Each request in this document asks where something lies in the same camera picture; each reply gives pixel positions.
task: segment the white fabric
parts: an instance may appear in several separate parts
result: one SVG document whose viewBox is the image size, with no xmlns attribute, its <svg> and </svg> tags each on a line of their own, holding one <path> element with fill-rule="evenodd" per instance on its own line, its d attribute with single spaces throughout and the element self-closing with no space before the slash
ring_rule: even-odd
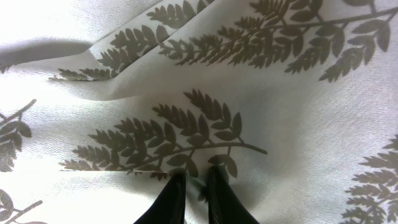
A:
<svg viewBox="0 0 398 224">
<path fill-rule="evenodd" d="M 197 2 L 190 1 L 195 7 Z M 167 32 L 173 40 L 216 34 L 221 26 L 233 27 L 241 16 L 253 14 L 249 2 L 216 0 L 180 29 Z M 380 11 L 398 7 L 392 1 L 375 2 Z M 146 14 L 182 1 L 3 0 L 1 4 L 0 64 L 18 65 L 0 74 L 0 112 L 10 116 L 37 100 L 22 117 L 32 137 L 23 138 L 13 172 L 0 173 L 0 189 L 13 198 L 15 208 L 43 201 L 19 218 L 20 223 L 137 220 L 167 180 L 125 172 L 59 172 L 63 167 L 58 163 L 78 159 L 72 152 L 77 145 L 98 145 L 88 134 L 114 129 L 121 119 L 155 119 L 163 124 L 152 110 L 159 103 L 199 115 L 200 110 L 183 95 L 193 88 L 225 102 L 233 115 L 240 112 L 242 139 L 268 152 L 236 148 L 231 154 L 238 178 L 230 177 L 230 184 L 260 223 L 343 222 L 341 214 L 349 209 L 345 190 L 358 185 L 351 179 L 372 171 L 359 163 L 365 156 L 384 152 L 388 139 L 398 132 L 398 16 L 390 21 L 388 51 L 377 49 L 369 65 L 361 64 L 332 83 L 318 79 L 336 62 L 334 57 L 291 75 L 284 70 L 292 57 L 262 69 L 246 63 L 227 65 L 229 60 L 179 66 L 159 55 L 159 46 L 110 80 L 74 82 L 49 78 L 59 74 L 58 68 L 78 71 L 99 66 L 96 59 L 115 34 L 141 25 L 156 30 L 160 23 Z M 342 1 L 324 1 L 320 10 L 326 21 L 368 13 L 368 7 Z M 309 38 L 304 48 L 315 31 L 305 34 Z M 346 40 L 351 37 L 347 32 Z M 195 153 L 200 178 L 210 166 L 208 159 L 225 150 Z M 206 204 L 197 201 L 194 186 L 188 188 L 187 223 L 208 223 Z"/>
</svg>

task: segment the patterned fabric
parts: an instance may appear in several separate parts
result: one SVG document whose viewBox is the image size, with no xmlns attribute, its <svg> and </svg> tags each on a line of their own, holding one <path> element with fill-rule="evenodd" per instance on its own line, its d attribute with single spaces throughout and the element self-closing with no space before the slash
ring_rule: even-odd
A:
<svg viewBox="0 0 398 224">
<path fill-rule="evenodd" d="M 398 3 L 99 2 L 2 29 L 0 223 L 133 223 L 181 171 L 207 223 L 214 164 L 260 223 L 397 221 Z"/>
</svg>

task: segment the fern leaf pattern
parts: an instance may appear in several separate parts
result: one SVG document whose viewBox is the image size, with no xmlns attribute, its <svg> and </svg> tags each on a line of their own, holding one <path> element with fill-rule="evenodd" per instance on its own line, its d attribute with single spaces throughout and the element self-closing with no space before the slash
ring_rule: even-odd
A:
<svg viewBox="0 0 398 224">
<path fill-rule="evenodd" d="M 17 151 L 22 152 L 22 137 L 31 138 L 30 127 L 22 121 L 22 115 L 35 104 L 32 100 L 11 116 L 0 113 L 0 172 L 10 172 L 17 159 Z"/>
<path fill-rule="evenodd" d="M 355 206 L 342 214 L 344 223 L 390 223 L 398 216 L 398 134 L 384 147 L 388 151 L 377 156 L 365 157 L 363 166 L 377 169 L 356 174 L 353 181 L 362 185 L 349 188 L 352 197 L 347 204 Z"/>
<path fill-rule="evenodd" d="M 221 105 L 201 91 L 192 90 L 184 94 L 191 104 L 200 109 L 201 115 L 195 116 L 190 110 L 185 111 L 174 105 L 160 104 L 152 110 L 165 119 L 165 123 L 127 118 L 114 126 L 116 131 L 96 130 L 96 134 L 89 134 L 89 137 L 101 146 L 78 146 L 73 152 L 79 160 L 65 160 L 60 165 L 67 170 L 151 171 L 151 177 L 161 180 L 167 177 L 162 166 L 165 161 L 169 167 L 174 167 L 167 170 L 168 173 L 184 170 L 190 176 L 198 177 L 194 153 L 221 147 L 226 149 L 226 153 L 215 155 L 208 162 L 224 167 L 232 177 L 237 177 L 238 168 L 231 157 L 232 148 L 267 154 L 240 137 L 240 113 L 231 114 L 225 103 Z"/>
<path fill-rule="evenodd" d="M 101 52 L 101 58 L 97 60 L 107 69 L 86 68 L 79 69 L 77 72 L 59 68 L 60 77 L 55 76 L 51 79 L 93 81 L 114 78 L 130 64 L 169 38 L 169 34 L 164 26 L 172 29 L 181 28 L 200 11 L 204 10 L 211 2 L 199 0 L 196 12 L 188 1 L 184 1 L 182 7 L 178 4 L 169 4 L 167 7 L 156 7 L 154 11 L 147 13 L 150 20 L 161 23 L 161 25 L 157 26 L 156 30 L 142 25 L 140 28 L 127 28 L 115 34 L 114 39 L 110 42 L 113 48 Z"/>
<path fill-rule="evenodd" d="M 29 205 L 27 208 L 23 210 L 18 210 L 14 207 L 14 203 L 12 202 L 12 198 L 7 192 L 0 189 L 0 209 L 2 210 L 0 213 L 0 222 L 6 221 L 4 224 L 17 223 L 16 220 L 31 211 L 33 208 L 43 204 L 43 201 L 39 200 L 32 205 Z M 45 222 L 29 222 L 31 224 L 46 224 Z"/>
<path fill-rule="evenodd" d="M 228 64 L 246 63 L 255 68 L 293 57 L 295 60 L 285 69 L 293 74 L 324 64 L 332 54 L 336 63 L 319 80 L 333 82 L 362 63 L 367 65 L 377 48 L 387 52 L 389 22 L 398 12 L 398 7 L 376 11 L 373 0 L 343 2 L 352 7 L 368 6 L 371 13 L 324 21 L 318 13 L 322 0 L 258 0 L 250 3 L 257 17 L 242 17 L 235 27 L 223 26 L 217 34 L 168 40 L 160 44 L 159 54 L 179 60 L 177 65 L 228 60 Z M 289 18 L 288 11 L 293 13 Z M 346 26 L 350 23 L 358 26 L 352 31 L 355 36 L 346 40 Z M 315 29 L 316 37 L 307 40 L 309 47 L 304 49 L 305 33 L 310 29 Z"/>
</svg>

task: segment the fern stem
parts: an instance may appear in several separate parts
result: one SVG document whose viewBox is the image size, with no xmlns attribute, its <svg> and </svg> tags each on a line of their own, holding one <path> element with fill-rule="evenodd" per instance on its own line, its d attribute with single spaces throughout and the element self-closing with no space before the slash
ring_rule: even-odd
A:
<svg viewBox="0 0 398 224">
<path fill-rule="evenodd" d="M 307 23 L 307 24 L 292 24 L 290 26 L 300 28 L 300 27 L 317 27 L 317 26 L 325 26 L 325 25 L 335 25 L 335 24 L 341 24 L 341 23 L 350 23 L 350 22 L 355 22 L 355 21 L 361 21 L 365 19 L 372 19 L 380 16 L 386 16 L 389 14 L 395 14 L 398 12 L 398 7 L 393 7 L 392 9 L 387 9 L 383 11 L 376 12 L 374 14 L 365 14 L 365 15 L 360 15 L 360 16 L 353 16 L 349 18 L 344 18 L 344 19 L 334 19 L 330 21 L 323 21 L 323 22 L 313 22 L 313 23 Z M 281 29 L 284 28 L 284 25 L 274 25 L 274 26 L 264 26 L 263 29 Z"/>
<path fill-rule="evenodd" d="M 239 139 L 239 141 L 240 141 L 241 143 L 244 144 L 244 141 L 243 141 L 243 139 L 242 139 L 240 136 L 238 137 L 238 139 Z"/>
<path fill-rule="evenodd" d="M 216 147 L 233 147 L 233 146 L 245 147 L 245 148 L 248 148 L 248 149 L 252 149 L 252 150 L 254 150 L 256 152 L 260 152 L 261 154 L 267 154 L 267 151 L 265 151 L 263 149 L 260 149 L 259 147 L 250 145 L 250 144 L 246 144 L 246 143 L 242 143 L 242 142 L 221 142 L 221 143 L 214 143 L 214 144 L 205 144 L 205 145 L 202 145 L 200 147 L 195 147 L 195 146 L 186 147 L 186 148 L 183 147 L 182 149 L 176 150 L 176 151 L 174 151 L 173 153 L 171 153 L 171 154 L 169 154 L 167 156 L 172 156 L 172 155 L 179 154 L 179 153 L 182 153 L 182 152 L 188 152 L 188 151 L 193 151 L 193 150 L 197 150 L 197 149 L 211 149 L 211 148 L 216 148 Z M 126 168 L 129 169 L 129 170 L 133 170 L 133 169 L 139 168 L 139 167 L 141 167 L 143 165 L 146 165 L 148 163 L 157 161 L 161 157 L 163 157 L 163 156 L 155 156 L 152 159 L 147 159 L 146 161 L 141 162 L 140 164 L 136 164 L 136 165 L 129 166 L 129 167 L 126 167 Z"/>
<path fill-rule="evenodd" d="M 388 200 L 388 199 L 389 199 L 389 197 L 386 197 L 385 199 L 383 199 L 383 200 L 381 200 L 380 202 L 378 202 L 376 206 L 379 206 L 380 204 L 386 202 L 386 200 Z M 369 215 L 371 212 L 373 212 L 373 210 L 375 210 L 376 206 L 373 206 L 373 207 L 369 208 L 369 209 L 366 211 L 366 214 L 364 215 L 364 217 L 368 217 L 368 215 Z M 362 218 L 361 221 L 359 222 L 359 224 L 363 224 L 364 222 L 365 222 L 365 218 Z"/>
<path fill-rule="evenodd" d="M 21 115 L 23 112 L 27 111 L 30 107 L 33 106 L 33 104 L 36 103 L 36 100 L 32 100 L 30 103 L 28 103 L 28 105 L 24 106 L 22 109 L 20 109 L 18 112 L 14 113 L 13 115 L 11 115 L 10 117 L 4 119 L 3 121 L 0 122 L 0 126 L 6 124 L 8 121 L 18 117 L 19 115 Z"/>
<path fill-rule="evenodd" d="M 12 222 L 16 221 L 19 217 L 23 216 L 25 213 L 29 212 L 30 210 L 32 210 L 33 208 L 41 205 L 43 203 L 43 201 L 38 201 L 33 203 L 32 205 L 30 205 L 29 207 L 23 209 L 22 211 L 20 211 L 17 215 L 15 215 L 14 217 L 10 218 L 5 224 L 11 224 Z"/>
<path fill-rule="evenodd" d="M 13 209 L 12 209 L 12 211 L 14 211 L 14 212 L 21 212 L 22 210 L 19 210 L 19 209 L 13 208 Z"/>
</svg>

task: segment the fern print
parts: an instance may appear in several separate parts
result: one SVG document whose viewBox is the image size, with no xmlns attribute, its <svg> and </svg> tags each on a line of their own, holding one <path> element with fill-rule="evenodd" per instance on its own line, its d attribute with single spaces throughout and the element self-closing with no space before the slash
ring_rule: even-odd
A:
<svg viewBox="0 0 398 224">
<path fill-rule="evenodd" d="M 161 22 L 165 26 L 173 29 L 179 29 L 184 26 L 197 13 L 207 7 L 213 0 L 200 0 L 197 4 L 197 12 L 195 12 L 191 4 L 184 1 L 182 7 L 178 4 L 169 4 L 166 7 L 155 8 L 155 11 L 147 13 L 152 21 Z M 137 59 L 145 55 L 148 51 L 158 46 L 169 37 L 166 28 L 158 25 L 156 30 L 142 25 L 141 29 L 121 30 L 119 34 L 115 34 L 114 40 L 110 42 L 113 46 L 106 52 L 101 52 L 101 59 L 98 62 L 107 69 L 85 68 L 77 71 L 71 71 L 59 68 L 59 76 L 54 76 L 52 80 L 107 80 L 119 75 L 125 68 L 135 62 Z"/>
<path fill-rule="evenodd" d="M 27 124 L 22 122 L 22 115 L 34 105 L 32 100 L 28 105 L 11 116 L 0 113 L 0 172 L 12 171 L 14 160 L 17 159 L 16 151 L 22 151 L 22 137 L 32 137 L 32 132 Z"/>
<path fill-rule="evenodd" d="M 395 137 L 384 147 L 388 149 L 386 153 L 365 157 L 366 161 L 360 163 L 363 166 L 375 168 L 377 171 L 355 175 L 353 181 L 362 185 L 354 186 L 346 191 L 352 196 L 347 204 L 355 207 L 342 214 L 347 221 L 341 224 L 377 224 L 397 221 L 398 134 Z"/>
<path fill-rule="evenodd" d="M 325 21 L 319 10 L 323 0 L 259 0 L 250 3 L 258 16 L 242 17 L 235 27 L 222 27 L 217 34 L 192 37 L 189 41 L 168 40 L 160 44 L 161 55 L 179 60 L 177 65 L 193 63 L 246 63 L 255 68 L 284 62 L 291 55 L 295 61 L 285 72 L 298 73 L 316 64 L 324 64 L 332 54 L 337 61 L 320 77 L 320 81 L 336 81 L 367 65 L 378 47 L 387 52 L 390 42 L 389 22 L 398 7 L 377 11 L 374 0 L 342 0 L 352 7 L 368 6 L 370 13 Z M 288 11 L 293 15 L 287 18 Z M 359 24 L 346 41 L 348 24 Z M 305 33 L 315 29 L 316 37 L 306 40 Z M 310 46 L 304 49 L 304 42 Z"/>
<path fill-rule="evenodd" d="M 25 213 L 31 211 L 33 208 L 41 205 L 43 201 L 39 200 L 38 202 L 29 205 L 27 208 L 23 210 L 19 210 L 14 208 L 14 204 L 12 202 L 12 198 L 3 190 L 0 189 L 0 222 L 6 221 L 4 224 L 18 223 L 17 219 L 23 216 Z M 29 222 L 26 224 L 46 224 L 45 222 Z"/>
<path fill-rule="evenodd" d="M 60 165 L 71 170 L 151 171 L 151 177 L 161 180 L 167 177 L 162 169 L 165 161 L 175 167 L 168 173 L 184 170 L 192 177 L 198 177 L 198 168 L 192 159 L 194 153 L 201 149 L 222 147 L 226 153 L 215 155 L 208 162 L 224 167 L 231 176 L 237 177 L 238 168 L 231 157 L 232 148 L 246 148 L 267 154 L 265 150 L 242 140 L 240 113 L 232 116 L 225 103 L 221 105 L 201 91 L 192 90 L 184 94 L 200 109 L 199 117 L 190 110 L 160 104 L 152 110 L 166 120 L 164 124 L 154 120 L 147 122 L 127 118 L 114 126 L 117 131 L 96 130 L 96 134 L 89 137 L 100 147 L 78 146 L 73 152 L 80 159 L 65 160 Z"/>
</svg>

